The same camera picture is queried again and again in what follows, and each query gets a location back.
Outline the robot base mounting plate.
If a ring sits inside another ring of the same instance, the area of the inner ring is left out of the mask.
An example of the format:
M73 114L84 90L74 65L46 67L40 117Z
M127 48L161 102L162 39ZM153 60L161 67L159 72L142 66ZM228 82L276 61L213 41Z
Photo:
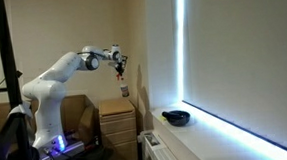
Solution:
M44 147L39 149L39 160L70 160L74 156L84 152L85 147L81 141L73 142L65 150L59 150L55 147Z

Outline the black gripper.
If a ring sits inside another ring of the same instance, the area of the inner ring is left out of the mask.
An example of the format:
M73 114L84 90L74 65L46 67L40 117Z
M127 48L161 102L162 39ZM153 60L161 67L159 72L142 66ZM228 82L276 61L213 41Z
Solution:
M121 60L120 62L118 62L116 65L115 65L115 69L117 71L117 73L123 73L125 71L125 68L126 68L126 61L127 61L128 57L123 55L121 57Z

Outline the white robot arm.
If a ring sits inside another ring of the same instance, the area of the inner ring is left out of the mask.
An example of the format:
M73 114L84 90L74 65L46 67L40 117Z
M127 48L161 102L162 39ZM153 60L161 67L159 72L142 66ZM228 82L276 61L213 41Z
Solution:
M67 141L62 131L60 107L66 95L65 82L77 71L94 71L99 62L108 60L120 75L125 71L127 57L121 53L119 45L110 49L85 46L81 52L70 51L62 56L47 71L27 82L22 87L22 94L38 101L36 117L36 149L57 148L65 150Z

